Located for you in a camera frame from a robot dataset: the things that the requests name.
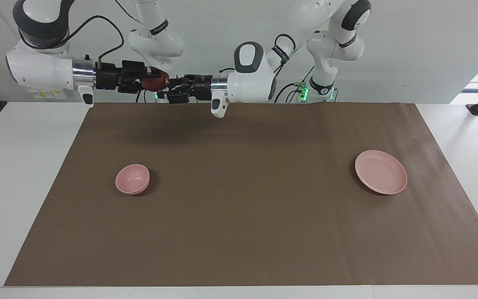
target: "brown paper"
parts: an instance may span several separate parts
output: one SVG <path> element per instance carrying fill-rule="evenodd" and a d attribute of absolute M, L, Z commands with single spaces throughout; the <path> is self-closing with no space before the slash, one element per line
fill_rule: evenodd
<path fill-rule="evenodd" d="M 478 284 L 478 215 L 416 106 L 91 109 L 6 286 Z M 358 180 L 362 151 L 408 172 Z M 146 165 L 140 196 L 114 186 Z"/>

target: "white table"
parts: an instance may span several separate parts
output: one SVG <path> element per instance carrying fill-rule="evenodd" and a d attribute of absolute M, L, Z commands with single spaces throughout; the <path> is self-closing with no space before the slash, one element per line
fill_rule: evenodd
<path fill-rule="evenodd" d="M 478 212 L 478 117 L 463 106 L 418 108 Z M 0 113 L 0 299 L 478 298 L 478 286 L 4 288 L 86 113 L 79 103 L 9 103 Z"/>

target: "black cable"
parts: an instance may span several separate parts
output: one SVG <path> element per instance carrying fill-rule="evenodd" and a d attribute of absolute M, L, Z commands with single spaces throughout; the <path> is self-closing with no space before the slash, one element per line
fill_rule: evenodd
<path fill-rule="evenodd" d="M 278 75 L 279 75 L 279 72 L 281 72 L 281 70 L 283 70 L 283 66 L 284 66 L 284 64 L 282 64 L 281 66 L 279 66 L 279 67 L 274 71 L 274 72 L 277 72 L 277 73 L 276 73 L 276 76 L 278 76 Z"/>
<path fill-rule="evenodd" d="M 288 95 L 287 98 L 285 99 L 285 104 L 290 103 L 290 100 L 292 100 L 293 97 L 290 97 L 293 93 L 298 93 L 298 91 L 291 91 Z"/>
<path fill-rule="evenodd" d="M 108 23 L 110 23 L 110 25 L 112 25 L 115 30 L 117 30 L 117 32 L 119 33 L 119 36 L 121 37 L 121 44 L 113 49 L 110 49 L 108 51 L 106 51 L 105 53 L 102 53 L 101 55 L 99 55 L 98 57 L 98 68 L 100 69 L 100 61 L 101 59 L 105 56 L 105 55 L 108 55 L 110 53 L 112 53 L 113 51 L 116 51 L 118 49 L 120 49 L 121 47 L 123 47 L 125 45 L 125 38 L 123 37 L 123 34 L 121 33 L 121 30 L 114 24 L 114 22 L 110 21 L 108 18 L 106 17 L 103 17 L 102 15 L 94 15 L 93 17 L 90 17 L 89 19 L 87 19 L 84 23 L 82 23 L 72 34 L 69 34 L 68 37 L 64 38 L 63 40 L 61 40 L 60 42 L 57 42 L 53 45 L 49 45 L 49 46 L 33 46 L 31 44 L 29 44 L 25 38 L 23 37 L 23 34 L 21 34 L 21 31 L 18 30 L 19 34 L 20 34 L 20 38 L 21 40 L 23 40 L 23 42 L 25 43 L 25 45 L 29 46 L 30 48 L 32 49 L 36 49 L 36 50 L 47 50 L 47 49 L 55 49 L 55 48 L 58 48 L 59 46 L 61 45 L 64 45 L 66 42 L 68 42 L 71 38 L 73 38 L 80 30 L 82 30 L 82 28 L 84 28 L 84 26 L 86 26 L 89 22 L 91 22 L 92 20 L 94 19 L 103 19 L 105 21 L 107 21 Z"/>
<path fill-rule="evenodd" d="M 290 37 L 288 34 L 280 34 L 280 35 L 278 35 L 278 36 L 276 37 L 276 39 L 274 40 L 274 45 L 277 44 L 278 39 L 279 39 L 280 37 L 282 37 L 282 36 L 285 36 L 285 37 L 287 37 L 288 39 L 290 39 L 290 41 L 293 42 L 293 51 L 296 50 L 296 42 L 294 42 L 293 38 Z"/>
<path fill-rule="evenodd" d="M 291 86 L 294 86 L 294 83 L 289 83 L 289 84 L 285 85 L 285 87 L 282 88 L 281 91 L 279 91 L 278 95 L 276 96 L 276 99 L 274 100 L 274 104 L 276 104 L 276 103 L 278 102 L 278 98 L 279 98 L 279 96 L 281 96 L 281 94 L 283 93 L 283 91 L 284 91 L 285 89 L 288 89 L 288 88 L 291 87 Z"/>
<path fill-rule="evenodd" d="M 313 67 L 311 68 L 311 70 L 309 70 L 309 72 L 307 73 L 307 75 L 304 76 L 304 78 L 303 78 L 302 81 L 301 81 L 302 83 L 305 82 L 305 80 L 307 79 L 307 76 L 309 76 L 309 74 L 311 74 L 311 72 L 313 72 L 313 69 L 314 69 L 314 68 L 315 68 L 315 66 L 313 66 Z M 295 90 L 294 92 L 297 93 L 297 92 L 298 92 L 298 89 L 300 89 L 300 87 L 296 87 L 296 90 Z"/>
<path fill-rule="evenodd" d="M 311 74 L 311 72 L 313 72 L 313 69 L 314 69 L 314 68 L 315 68 L 315 66 L 313 66 L 313 67 L 311 68 L 311 70 L 309 70 L 309 72 L 307 73 L 307 75 L 304 76 L 304 78 L 303 78 L 302 81 L 301 81 L 302 83 L 305 82 L 305 80 L 307 79 L 307 76 L 309 76 L 309 74 Z M 283 89 L 281 89 L 281 91 L 279 91 L 278 96 L 276 96 L 276 99 L 274 100 L 274 104 L 278 102 L 278 98 L 279 98 L 279 96 L 281 96 L 281 93 L 282 93 L 285 89 L 287 89 L 288 87 L 290 87 L 290 86 L 292 86 L 292 85 L 294 85 L 294 83 L 287 84 Z M 294 92 L 297 93 L 297 92 L 298 92 L 298 89 L 300 89 L 300 87 L 296 87 L 296 90 L 295 90 Z"/>
<path fill-rule="evenodd" d="M 136 21 L 136 22 L 140 23 L 141 25 L 143 25 L 143 24 L 140 22 L 140 20 L 136 19 L 136 18 L 133 17 L 131 14 L 129 14 L 129 12 L 121 5 L 121 3 L 119 3 L 117 0 L 114 0 L 114 1 L 117 3 L 117 5 L 119 5 L 119 7 L 121 7 L 121 9 L 122 9 L 131 19 L 133 19 L 134 21 Z"/>
<path fill-rule="evenodd" d="M 334 89 L 333 92 L 336 92 L 337 91 L 337 95 L 335 96 L 335 100 L 333 101 L 334 103 L 337 103 L 337 98 L 338 98 L 338 89 Z"/>
<path fill-rule="evenodd" d="M 139 96 L 141 95 L 141 91 L 138 91 L 138 96 L 136 96 L 136 103 L 139 102 Z"/>

